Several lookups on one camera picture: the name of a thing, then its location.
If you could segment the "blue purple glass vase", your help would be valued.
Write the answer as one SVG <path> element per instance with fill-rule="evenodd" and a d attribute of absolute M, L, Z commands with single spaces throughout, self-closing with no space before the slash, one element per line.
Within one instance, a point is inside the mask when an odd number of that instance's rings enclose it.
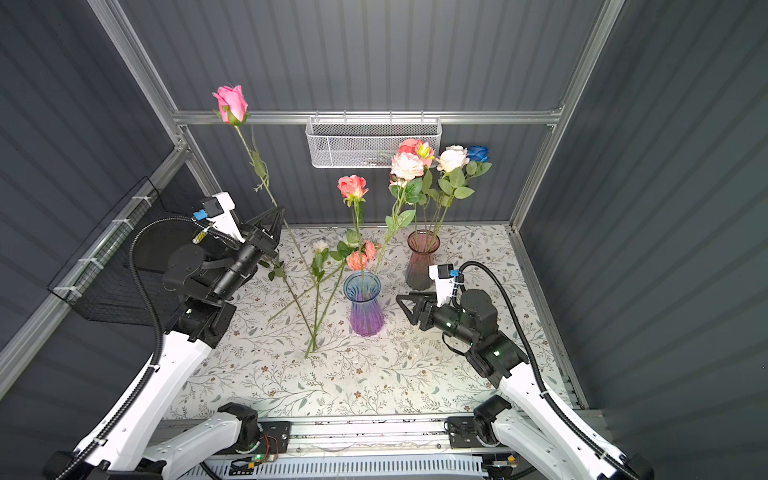
<path fill-rule="evenodd" d="M 350 302 L 352 331 L 362 337 L 378 334 L 384 326 L 384 315 L 378 302 L 381 293 L 379 277 L 368 271 L 353 273 L 345 280 L 343 293 Z"/>

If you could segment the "pink red glass vase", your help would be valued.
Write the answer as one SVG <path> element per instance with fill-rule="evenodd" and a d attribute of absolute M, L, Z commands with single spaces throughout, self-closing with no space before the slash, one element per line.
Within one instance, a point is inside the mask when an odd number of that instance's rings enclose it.
<path fill-rule="evenodd" d="M 431 230 L 417 230 L 408 236 L 407 245 L 411 256 L 405 273 L 406 284 L 412 290 L 428 290 L 433 284 L 429 268 L 435 252 L 440 247 L 440 239 Z"/>

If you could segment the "pink peach rose stem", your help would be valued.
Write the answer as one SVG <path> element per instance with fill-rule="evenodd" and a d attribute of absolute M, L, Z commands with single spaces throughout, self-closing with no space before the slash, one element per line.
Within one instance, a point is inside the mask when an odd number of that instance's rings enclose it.
<path fill-rule="evenodd" d="M 352 237 L 347 237 L 347 244 L 350 249 L 355 248 L 355 250 L 347 256 L 347 264 L 351 270 L 360 274 L 361 293 L 366 293 L 368 281 L 365 279 L 365 269 L 369 255 L 366 240 L 361 233 L 364 196 L 368 192 L 366 180 L 357 175 L 342 176 L 337 186 L 344 203 L 353 212 L 354 233 Z"/>

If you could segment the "magenta rose stem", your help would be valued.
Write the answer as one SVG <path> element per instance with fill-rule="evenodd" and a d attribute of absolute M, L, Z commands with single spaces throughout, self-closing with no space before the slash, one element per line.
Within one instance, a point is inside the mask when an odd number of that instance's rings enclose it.
<path fill-rule="evenodd" d="M 272 205 L 278 207 L 277 199 L 271 191 L 269 168 L 266 162 L 262 159 L 255 141 L 252 140 L 249 142 L 242 131 L 242 127 L 246 124 L 248 119 L 248 103 L 245 99 L 243 88 L 240 85 L 220 86 L 212 93 L 212 95 L 217 101 L 219 118 L 225 124 L 230 125 L 237 133 L 237 136 L 248 155 L 250 164 L 259 179 L 259 183 L 255 187 L 255 190 L 265 191 Z M 280 277 L 283 280 L 283 283 L 288 288 L 288 291 L 296 304 L 300 318 L 303 320 L 310 335 L 308 350 L 312 352 L 316 349 L 316 327 L 310 323 L 309 318 L 301 305 L 300 296 L 293 289 L 292 283 L 287 277 L 285 265 L 279 260 L 271 260 L 271 267 L 271 272 L 275 277 Z"/>

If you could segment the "light pink rose stem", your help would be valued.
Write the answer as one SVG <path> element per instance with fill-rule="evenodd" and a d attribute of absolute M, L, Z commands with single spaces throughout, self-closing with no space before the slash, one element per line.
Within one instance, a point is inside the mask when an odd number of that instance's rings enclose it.
<path fill-rule="evenodd" d="M 394 203 L 389 215 L 385 217 L 386 234 L 378 253 L 378 260 L 374 272 L 382 267 L 386 255 L 386 249 L 395 235 L 414 220 L 416 211 L 407 205 L 416 204 L 422 195 L 422 177 L 425 174 L 425 165 L 415 160 L 392 160 L 390 170 L 389 191 L 394 198 Z"/>

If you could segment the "white rose stem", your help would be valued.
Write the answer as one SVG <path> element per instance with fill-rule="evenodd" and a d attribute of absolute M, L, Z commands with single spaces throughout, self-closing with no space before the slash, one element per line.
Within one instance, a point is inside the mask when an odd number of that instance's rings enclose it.
<path fill-rule="evenodd" d="M 477 172 L 478 165 L 470 159 L 469 149 L 461 145 L 448 146 L 437 158 L 435 193 L 430 195 L 436 208 L 432 224 L 435 236 L 441 232 L 452 204 L 456 200 L 469 198 L 474 193 L 469 187 L 469 180 Z"/>

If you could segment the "coral pink rose stem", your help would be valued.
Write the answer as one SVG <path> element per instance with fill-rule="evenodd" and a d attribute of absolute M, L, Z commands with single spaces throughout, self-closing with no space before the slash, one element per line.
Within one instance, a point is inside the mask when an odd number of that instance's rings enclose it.
<path fill-rule="evenodd" d="M 391 193 L 395 197 L 394 219 L 398 229 L 408 226 L 416 215 L 407 205 L 423 206 L 428 203 L 424 176 L 430 174 L 435 159 L 434 149 L 420 139 L 406 139 L 392 158 Z"/>

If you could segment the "blue rose stem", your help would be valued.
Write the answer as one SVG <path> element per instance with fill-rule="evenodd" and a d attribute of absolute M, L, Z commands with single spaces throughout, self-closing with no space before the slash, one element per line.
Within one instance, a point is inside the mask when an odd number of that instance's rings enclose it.
<path fill-rule="evenodd" d="M 469 163 L 466 172 L 470 178 L 476 178 L 487 173 L 492 167 L 489 149 L 485 146 L 470 146 L 467 150 Z"/>

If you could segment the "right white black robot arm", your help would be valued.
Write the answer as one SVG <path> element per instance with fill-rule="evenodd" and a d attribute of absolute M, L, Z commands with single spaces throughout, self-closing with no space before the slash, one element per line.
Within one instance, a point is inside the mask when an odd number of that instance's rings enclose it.
<path fill-rule="evenodd" d="M 486 292 L 468 290 L 459 303 L 426 292 L 396 301 L 412 325 L 466 344 L 465 360 L 496 388 L 473 411 L 480 442 L 511 448 L 548 479 L 654 478 L 642 456 L 625 455 L 550 391 L 533 358 L 499 329 Z"/>

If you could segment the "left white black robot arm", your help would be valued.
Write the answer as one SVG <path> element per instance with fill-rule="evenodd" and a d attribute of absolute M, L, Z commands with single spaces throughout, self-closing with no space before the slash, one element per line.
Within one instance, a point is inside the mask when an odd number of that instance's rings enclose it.
<path fill-rule="evenodd" d="M 273 207 L 246 224 L 236 223 L 241 239 L 214 224 L 214 214 L 223 210 L 209 197 L 193 216 L 160 218 L 135 234 L 128 253 L 129 271 L 149 314 L 153 352 L 109 413 L 75 449 L 50 457 L 43 469 L 45 478 L 177 479 L 222 450 L 264 457 L 278 449 L 278 442 L 264 433 L 257 411 L 233 402 L 166 443 L 150 443 L 172 400 L 227 332 L 236 311 L 231 302 L 234 293 L 278 254 L 284 208 Z M 190 225 L 224 248 L 214 257 L 189 241 L 169 255 L 163 282 L 182 302 L 163 321 L 139 274 L 136 250 L 145 235 L 171 223 Z"/>

